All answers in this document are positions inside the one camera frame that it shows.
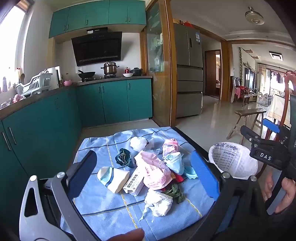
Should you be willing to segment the person's right hand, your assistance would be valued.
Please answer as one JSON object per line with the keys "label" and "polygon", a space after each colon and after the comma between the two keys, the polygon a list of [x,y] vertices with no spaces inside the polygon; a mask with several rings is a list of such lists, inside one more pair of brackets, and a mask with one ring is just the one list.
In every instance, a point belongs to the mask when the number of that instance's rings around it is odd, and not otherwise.
{"label": "person's right hand", "polygon": [[[262,191],[262,196],[264,201],[267,201],[271,197],[272,195],[271,189],[273,185],[274,185],[273,174],[270,171],[265,181],[264,190]],[[293,202],[295,197],[295,181],[285,177],[281,182],[281,186],[285,190],[286,194],[281,200],[281,202],[278,204],[278,206],[276,207],[275,213],[280,213],[283,210],[285,210]]]}

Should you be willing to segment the person's left hand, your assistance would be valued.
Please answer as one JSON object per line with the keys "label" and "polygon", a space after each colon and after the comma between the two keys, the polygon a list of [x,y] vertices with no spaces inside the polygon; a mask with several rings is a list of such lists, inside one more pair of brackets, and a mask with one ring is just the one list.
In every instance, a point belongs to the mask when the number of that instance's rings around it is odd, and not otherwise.
{"label": "person's left hand", "polygon": [[108,241],[142,241],[144,238],[144,230],[137,228],[124,234],[116,235],[108,239]]}

